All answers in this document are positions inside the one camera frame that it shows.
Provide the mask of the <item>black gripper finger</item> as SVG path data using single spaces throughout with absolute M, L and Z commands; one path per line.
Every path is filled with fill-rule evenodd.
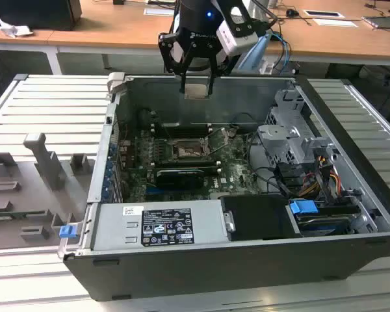
M 175 47 L 175 44 L 182 49 L 179 61 L 176 61 L 172 55 L 172 49 Z M 166 71 L 181 77 L 179 92 L 184 94 L 187 71 L 190 63 L 194 59 L 196 44 L 194 42 L 190 42 L 188 32 L 177 31 L 169 34 L 162 32 L 158 37 L 158 46 Z
M 207 93 L 209 97 L 213 93 L 215 79 L 221 76 L 227 76 L 234 67 L 234 57 L 229 57 L 224 51 L 220 42 L 208 43 L 206 46 L 204 58 L 209 65 L 209 78 L 207 82 Z

